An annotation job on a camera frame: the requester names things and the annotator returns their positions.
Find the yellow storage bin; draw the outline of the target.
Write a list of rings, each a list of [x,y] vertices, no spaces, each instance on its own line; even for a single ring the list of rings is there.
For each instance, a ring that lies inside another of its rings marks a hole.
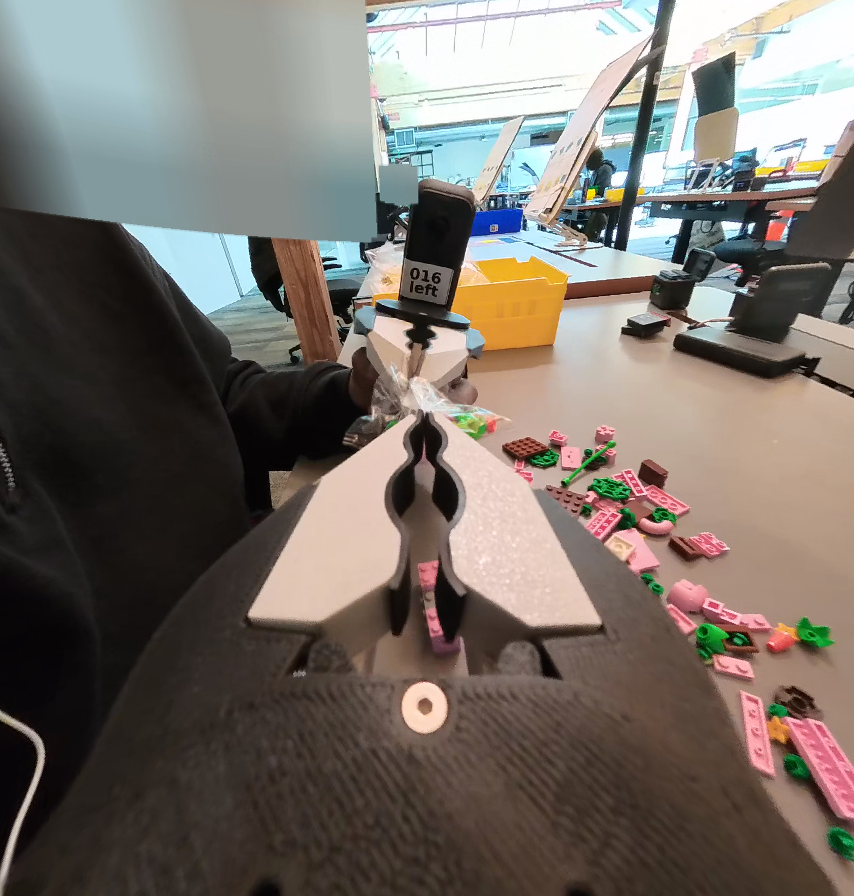
[[[567,293],[567,274],[536,256],[464,263],[449,271],[435,264],[404,262],[400,277],[381,277],[372,304],[398,297],[425,300],[470,320],[485,349],[552,345]]]

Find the blue storage bin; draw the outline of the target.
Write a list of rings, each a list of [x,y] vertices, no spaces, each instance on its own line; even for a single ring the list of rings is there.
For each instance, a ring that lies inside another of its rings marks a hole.
[[[522,208],[478,210],[473,218],[471,236],[489,237],[516,234],[522,230]]]

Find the wooden post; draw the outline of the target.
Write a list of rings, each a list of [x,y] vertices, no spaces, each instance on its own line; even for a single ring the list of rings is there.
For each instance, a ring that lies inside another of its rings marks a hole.
[[[318,242],[272,239],[305,363],[335,362],[340,342]]]

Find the person's left forearm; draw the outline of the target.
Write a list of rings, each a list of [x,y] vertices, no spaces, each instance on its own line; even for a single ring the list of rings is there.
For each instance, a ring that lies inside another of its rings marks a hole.
[[[222,405],[240,452],[247,483],[292,469],[298,457],[339,452],[361,409],[351,395],[351,368],[327,362],[270,372],[231,358]]]

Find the person's black clothed body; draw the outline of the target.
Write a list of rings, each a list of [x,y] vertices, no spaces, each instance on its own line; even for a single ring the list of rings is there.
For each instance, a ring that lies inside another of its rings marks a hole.
[[[231,350],[120,225],[0,209],[0,708],[25,847],[175,602],[249,528]]]

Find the black metal pole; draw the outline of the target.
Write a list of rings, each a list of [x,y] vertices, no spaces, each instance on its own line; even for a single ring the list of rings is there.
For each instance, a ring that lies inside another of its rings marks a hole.
[[[633,145],[617,220],[614,248],[619,251],[626,251],[628,248],[633,211],[641,181],[650,127],[656,108],[663,60],[668,47],[670,24],[676,4],[676,1],[660,1],[657,6],[655,31],[647,54],[645,82],[638,106]]]

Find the person's left hand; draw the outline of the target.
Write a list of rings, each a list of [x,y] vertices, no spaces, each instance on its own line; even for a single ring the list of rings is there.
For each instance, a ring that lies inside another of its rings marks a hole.
[[[361,411],[368,412],[372,406],[378,373],[367,357],[366,348],[361,347],[353,354],[351,371],[348,383],[349,395]],[[454,402],[472,405],[476,403],[478,390],[467,378],[467,369],[464,373],[465,375],[445,387],[445,395]]]

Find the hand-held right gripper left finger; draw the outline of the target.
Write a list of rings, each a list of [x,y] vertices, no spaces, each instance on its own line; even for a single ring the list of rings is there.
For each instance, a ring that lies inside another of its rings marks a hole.
[[[422,452],[418,412],[322,476],[247,620],[342,644],[350,655],[399,635],[410,609],[402,518]]]

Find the clear bag of bricks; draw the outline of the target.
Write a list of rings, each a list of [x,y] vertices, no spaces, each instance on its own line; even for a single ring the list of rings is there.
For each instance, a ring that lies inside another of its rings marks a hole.
[[[343,447],[358,451],[419,412],[445,417],[475,440],[509,427],[508,417],[479,404],[476,386],[466,374],[436,386],[421,376],[407,378],[391,365],[388,377],[376,379],[368,410],[347,429]]]

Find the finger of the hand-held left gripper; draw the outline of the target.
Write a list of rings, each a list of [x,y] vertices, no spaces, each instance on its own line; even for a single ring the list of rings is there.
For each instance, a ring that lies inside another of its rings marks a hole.
[[[375,318],[365,326],[366,353],[377,379],[391,384],[407,383],[412,375],[414,323],[400,318]]]
[[[430,385],[449,385],[463,375],[470,350],[469,330],[433,328],[425,347],[414,362],[414,376]]]

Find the pile of small toy bricks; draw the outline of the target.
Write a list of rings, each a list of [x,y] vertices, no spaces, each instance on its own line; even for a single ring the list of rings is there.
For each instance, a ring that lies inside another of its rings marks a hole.
[[[560,453],[557,466],[567,476],[601,444],[613,441],[614,434],[612,427],[599,427],[595,445],[584,451],[568,446],[566,436],[559,431],[552,431],[546,444]],[[531,484],[533,471],[539,468],[527,461],[511,460],[516,474]],[[615,449],[578,476],[614,460]],[[663,598],[668,617],[693,644],[705,667],[720,676],[752,684],[755,670],[751,658],[758,654],[756,634],[768,636],[765,648],[772,655],[797,645],[822,651],[835,643],[829,627],[814,624],[806,616],[796,624],[772,625],[763,615],[733,611],[713,599],[698,583],[682,579],[671,588],[664,588],[655,577],[659,563],[652,555],[648,536],[667,537],[667,546],[685,561],[715,559],[727,553],[727,545],[711,532],[688,537],[673,534],[675,524],[690,507],[663,489],[645,486],[634,469],[606,476],[629,485],[631,499],[624,503],[602,499],[587,490],[592,480],[583,492],[587,497],[582,515],[575,517],[586,519],[586,530],[603,544],[615,532],[635,544],[635,554],[623,564],[639,576],[649,591]],[[854,823],[854,765],[822,721],[813,696],[797,686],[781,686],[769,702],[764,702],[756,694],[741,690],[739,708],[749,765],[762,776],[775,778],[774,749],[780,748],[784,772],[790,778],[813,782],[836,819]]]

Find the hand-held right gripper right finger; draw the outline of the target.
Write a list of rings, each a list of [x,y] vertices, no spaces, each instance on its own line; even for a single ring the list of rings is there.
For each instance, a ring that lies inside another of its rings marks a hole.
[[[510,643],[600,631],[602,622],[538,494],[454,426],[427,416],[438,533],[435,601],[446,634],[496,658]]]

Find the black office chair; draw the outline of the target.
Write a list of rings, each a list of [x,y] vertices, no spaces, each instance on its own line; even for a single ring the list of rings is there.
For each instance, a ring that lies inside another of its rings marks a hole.
[[[321,256],[321,261],[325,271],[325,278],[327,272],[342,268],[342,265],[337,263],[336,259],[331,255]],[[352,283],[350,279],[343,278],[334,278],[326,281],[340,342],[340,337],[346,337],[352,327],[353,300],[358,294],[360,283]],[[304,365],[309,365],[304,362],[301,356],[300,345],[298,354],[301,357],[302,363]]]

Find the clear plastic bags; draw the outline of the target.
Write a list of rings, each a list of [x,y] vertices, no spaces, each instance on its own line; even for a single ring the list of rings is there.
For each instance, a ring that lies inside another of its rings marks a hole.
[[[360,295],[374,296],[397,292],[402,274],[404,244],[387,241],[378,248],[366,251],[368,271],[361,286]],[[459,286],[488,284],[488,277],[475,263],[471,248],[466,249],[465,260],[459,276]]]

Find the pink toy brick assembly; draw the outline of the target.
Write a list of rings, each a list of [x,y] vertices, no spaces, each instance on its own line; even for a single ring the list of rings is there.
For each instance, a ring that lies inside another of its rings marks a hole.
[[[417,567],[418,582],[421,590],[421,609],[434,655],[438,657],[458,656],[463,652],[464,643],[460,636],[449,641],[439,621],[435,602],[435,588],[438,578],[439,561],[437,559],[422,562]]]

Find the green ribbed rod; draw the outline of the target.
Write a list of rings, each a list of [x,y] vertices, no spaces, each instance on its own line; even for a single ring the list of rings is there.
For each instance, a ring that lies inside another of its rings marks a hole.
[[[590,465],[595,463],[598,459],[603,458],[606,454],[616,448],[615,441],[609,441],[601,444],[594,452],[590,455],[586,456],[583,461],[580,463],[578,467],[568,473],[561,481],[560,485],[562,487],[567,487],[578,475],[580,475],[584,470],[586,470]]]

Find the black device with green mark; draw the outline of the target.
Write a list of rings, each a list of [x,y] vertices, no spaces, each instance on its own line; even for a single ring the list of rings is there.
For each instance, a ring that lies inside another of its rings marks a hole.
[[[706,279],[716,256],[703,249],[692,249],[679,270],[659,272],[650,287],[649,302],[662,311],[684,311],[690,304],[694,286]]]

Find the large cardboard panel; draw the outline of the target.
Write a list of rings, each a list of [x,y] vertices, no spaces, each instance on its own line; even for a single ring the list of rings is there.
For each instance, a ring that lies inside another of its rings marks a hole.
[[[523,210],[525,220],[558,229],[558,215],[598,139],[599,119],[641,65],[647,63],[651,42],[650,38],[643,39],[595,78],[555,144],[540,183]]]

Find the small cardboard panel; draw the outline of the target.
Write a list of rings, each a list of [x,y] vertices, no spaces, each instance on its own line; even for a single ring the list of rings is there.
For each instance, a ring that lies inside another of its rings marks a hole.
[[[505,164],[506,157],[512,148],[514,141],[522,127],[525,116],[519,116],[507,121],[488,152],[486,162],[477,175],[473,185],[474,200],[478,207],[482,207],[491,194],[494,185]]]

